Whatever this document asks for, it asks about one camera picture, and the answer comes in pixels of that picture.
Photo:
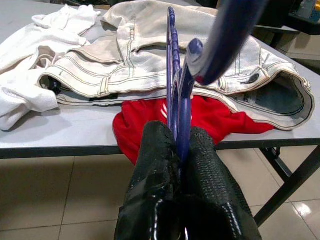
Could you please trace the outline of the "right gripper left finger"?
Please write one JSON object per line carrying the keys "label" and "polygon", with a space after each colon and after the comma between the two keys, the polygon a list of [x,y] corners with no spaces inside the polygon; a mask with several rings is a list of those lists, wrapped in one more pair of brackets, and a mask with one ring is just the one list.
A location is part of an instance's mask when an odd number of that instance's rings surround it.
{"label": "right gripper left finger", "polygon": [[160,121],[143,129],[138,160],[119,209],[116,240],[185,239],[181,207],[180,160],[170,129]]}

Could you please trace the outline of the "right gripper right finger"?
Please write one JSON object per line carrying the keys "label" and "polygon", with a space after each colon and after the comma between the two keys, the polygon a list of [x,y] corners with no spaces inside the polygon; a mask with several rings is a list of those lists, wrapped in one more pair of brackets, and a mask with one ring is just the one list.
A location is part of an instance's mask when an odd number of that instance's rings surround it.
{"label": "right gripper right finger", "polygon": [[183,172],[184,214],[190,240],[260,240],[262,236],[235,178],[213,139],[193,127]]}

